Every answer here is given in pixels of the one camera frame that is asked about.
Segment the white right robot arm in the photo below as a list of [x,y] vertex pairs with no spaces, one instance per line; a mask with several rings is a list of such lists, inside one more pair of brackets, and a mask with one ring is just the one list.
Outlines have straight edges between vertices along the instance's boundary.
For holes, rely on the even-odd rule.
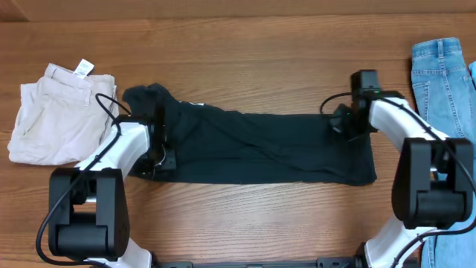
[[354,257],[319,258],[317,267],[411,267],[408,257],[430,237],[453,235],[450,228],[472,212],[475,182],[473,147],[424,122],[398,92],[352,93],[352,105],[339,105],[329,122],[356,140],[384,133],[399,151],[393,181],[393,216]]

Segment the black t-shirt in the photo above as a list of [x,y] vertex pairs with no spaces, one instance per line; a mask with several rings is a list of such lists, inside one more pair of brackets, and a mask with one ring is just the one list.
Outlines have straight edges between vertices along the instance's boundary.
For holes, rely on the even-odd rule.
[[161,115],[166,148],[175,150],[171,177],[158,182],[268,184],[330,182],[362,186],[376,178],[369,136],[346,140],[325,115],[225,111],[176,100],[163,86],[123,93],[133,115]]

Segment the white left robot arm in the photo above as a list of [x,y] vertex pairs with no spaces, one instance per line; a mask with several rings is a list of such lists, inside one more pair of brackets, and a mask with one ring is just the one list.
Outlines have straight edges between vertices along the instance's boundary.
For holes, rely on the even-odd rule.
[[43,229],[53,255],[67,257],[67,265],[158,265],[154,254],[130,237],[124,180],[140,159],[143,175],[165,160],[164,128],[161,115],[121,115],[89,157],[51,174]]

